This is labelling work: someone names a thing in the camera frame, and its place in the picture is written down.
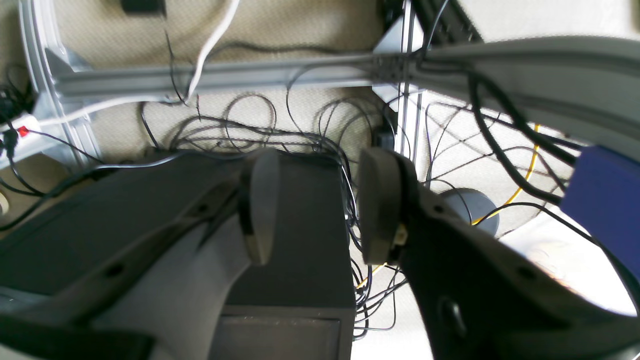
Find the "metal frame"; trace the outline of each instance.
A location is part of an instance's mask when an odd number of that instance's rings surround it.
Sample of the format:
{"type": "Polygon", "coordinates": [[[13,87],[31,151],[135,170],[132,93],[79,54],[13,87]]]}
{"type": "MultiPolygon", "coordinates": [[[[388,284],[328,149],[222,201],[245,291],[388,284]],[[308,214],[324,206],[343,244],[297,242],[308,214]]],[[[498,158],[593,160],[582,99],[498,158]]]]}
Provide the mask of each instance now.
{"type": "MultiPolygon", "coordinates": [[[[62,116],[84,104],[129,95],[175,95],[168,67],[93,71],[61,43],[53,11],[54,0],[20,0],[22,32],[29,69],[38,92],[38,119],[62,116]]],[[[396,151],[416,160],[408,148],[418,144],[424,118],[423,95],[430,89],[459,99],[468,96],[464,74],[443,76],[418,70],[410,53],[422,46],[412,3],[372,54],[306,58],[284,62],[210,64],[200,90],[255,90],[296,86],[373,86],[392,104],[399,119],[396,151]]],[[[492,78],[532,122],[548,125],[591,143],[604,145],[640,161],[640,43],[597,37],[514,40],[493,44],[463,44],[433,49],[428,60],[464,62],[492,78]]],[[[186,86],[190,67],[176,67],[175,79],[186,86]]],[[[485,99],[487,106],[497,106],[485,99]]],[[[99,154],[90,116],[45,131],[63,135],[74,145],[99,154]]],[[[44,143],[23,158],[43,151],[79,168],[86,160],[64,146],[44,143]]]]}

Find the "floor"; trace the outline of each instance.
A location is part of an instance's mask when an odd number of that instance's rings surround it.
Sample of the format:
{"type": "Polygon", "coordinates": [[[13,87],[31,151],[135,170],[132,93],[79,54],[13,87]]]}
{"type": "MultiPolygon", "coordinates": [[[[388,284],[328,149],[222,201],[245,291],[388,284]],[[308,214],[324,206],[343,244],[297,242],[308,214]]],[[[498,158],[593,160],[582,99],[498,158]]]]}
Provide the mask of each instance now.
{"type": "MultiPolygon", "coordinates": [[[[24,62],[16,3],[17,0],[0,0],[0,69],[10,62],[24,62]]],[[[216,22],[216,14],[223,3],[223,0],[167,0],[167,20],[125,17],[119,10],[117,0],[58,0],[56,13],[67,47],[95,68],[166,65],[168,51],[164,31],[170,36],[176,57],[192,60],[211,31],[211,24],[216,22]]],[[[339,49],[370,49],[382,35],[381,24],[371,4],[371,0],[243,1],[236,20],[221,42],[246,40],[268,45],[315,44],[339,49]]],[[[486,41],[550,35],[602,35],[640,40],[640,3],[635,0],[461,0],[461,4],[486,41]]],[[[264,58],[246,52],[234,52],[225,54],[217,61],[264,58]]],[[[203,96],[201,111],[203,114],[220,115],[236,95],[203,96]]],[[[283,91],[268,91],[264,95],[274,102],[279,114],[286,114],[283,91]]],[[[311,130],[317,126],[314,115],[322,105],[348,95],[370,97],[372,93],[366,88],[295,90],[292,92],[292,112],[303,128],[311,130]]],[[[428,97],[429,101],[440,99],[437,94],[428,94],[428,97]]],[[[269,119],[261,106],[264,105],[260,102],[247,101],[234,110],[234,116],[248,124],[263,124],[269,119]]],[[[437,143],[442,135],[439,124],[444,125],[448,121],[451,111],[434,106],[429,112],[433,118],[428,122],[428,129],[423,131],[429,134],[432,143],[437,143]]],[[[161,139],[171,133],[177,120],[194,113],[193,109],[168,109],[161,105],[151,105],[146,112],[153,132],[161,139]]],[[[337,113],[335,122],[330,124],[330,136],[335,136],[344,120],[351,115],[349,109],[337,113]]],[[[287,117],[282,116],[279,121],[279,127],[294,129],[287,117]]],[[[469,138],[468,146],[456,145],[455,137],[443,135],[438,150],[440,155],[433,165],[434,175],[443,174],[475,158],[478,152],[487,152],[480,137],[474,136],[477,129],[470,124],[470,119],[464,115],[456,116],[451,122],[448,130],[460,138],[469,138]]],[[[93,128],[103,155],[109,161],[138,158],[149,145],[133,105],[100,112],[93,128]]],[[[500,144],[505,147],[530,145],[510,131],[497,127],[493,130],[500,144]]],[[[343,146],[350,158],[357,158],[358,150],[366,145],[367,132],[364,124],[355,125],[349,130],[343,146]]],[[[515,163],[526,167],[531,153],[514,152],[510,157],[515,163]]],[[[553,162],[552,166],[558,169],[560,176],[570,176],[570,169],[553,162]]],[[[41,163],[25,166],[25,171],[31,167],[37,169],[33,171],[34,177],[40,174],[42,187],[64,175],[59,169],[45,171],[45,165],[41,163]]],[[[461,188],[481,190],[496,204],[504,202],[515,190],[511,180],[493,160],[477,161],[444,175],[443,179],[461,188]]],[[[534,175],[532,182],[548,190],[553,187],[547,177],[539,174],[534,175]]],[[[434,183],[433,188],[436,191],[447,190],[446,185],[438,183],[434,183]]],[[[521,195],[519,199],[533,200],[527,195],[521,195]]],[[[525,224],[534,215],[535,211],[528,209],[514,209],[500,214],[499,233],[525,224]]],[[[382,290],[390,276],[391,271],[381,271],[374,278],[374,286],[380,286],[382,290]]],[[[388,332],[370,332],[364,340],[354,343],[353,359],[414,359],[425,358],[418,354],[430,353],[410,289],[399,290],[396,300],[396,327],[388,332]]],[[[371,325],[390,325],[392,315],[392,303],[387,302],[371,325]]],[[[0,348],[0,358],[8,358],[3,351],[0,348]]]]}

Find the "black connector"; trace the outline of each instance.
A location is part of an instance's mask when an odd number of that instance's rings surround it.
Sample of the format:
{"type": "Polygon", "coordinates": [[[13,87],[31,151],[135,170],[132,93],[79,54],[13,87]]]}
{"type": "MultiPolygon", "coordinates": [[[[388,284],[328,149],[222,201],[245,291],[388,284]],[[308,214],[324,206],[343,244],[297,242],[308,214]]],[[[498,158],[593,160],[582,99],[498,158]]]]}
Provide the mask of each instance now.
{"type": "Polygon", "coordinates": [[[9,129],[3,133],[4,148],[6,149],[6,157],[13,159],[15,155],[15,147],[18,146],[18,131],[9,129]]]}

